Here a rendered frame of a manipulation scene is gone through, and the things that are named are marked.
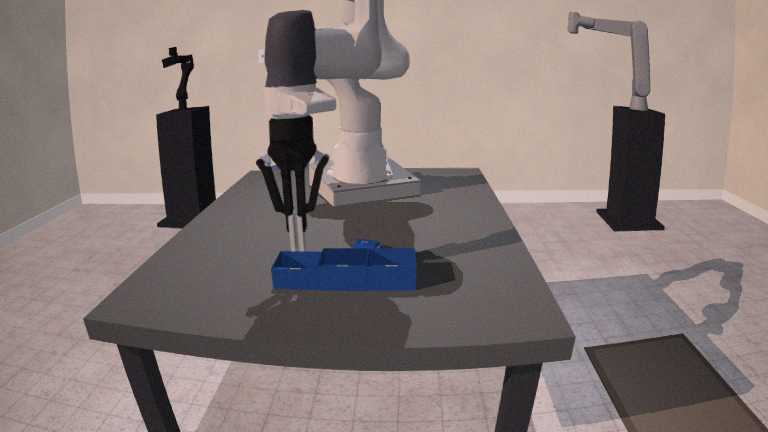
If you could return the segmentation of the blue rack of bins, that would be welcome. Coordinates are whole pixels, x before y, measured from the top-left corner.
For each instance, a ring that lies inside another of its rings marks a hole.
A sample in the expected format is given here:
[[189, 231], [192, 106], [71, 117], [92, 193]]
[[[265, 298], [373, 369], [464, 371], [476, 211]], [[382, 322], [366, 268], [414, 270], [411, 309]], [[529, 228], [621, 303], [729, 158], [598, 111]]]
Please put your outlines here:
[[280, 251], [271, 274], [273, 289], [411, 291], [416, 290], [415, 248]]

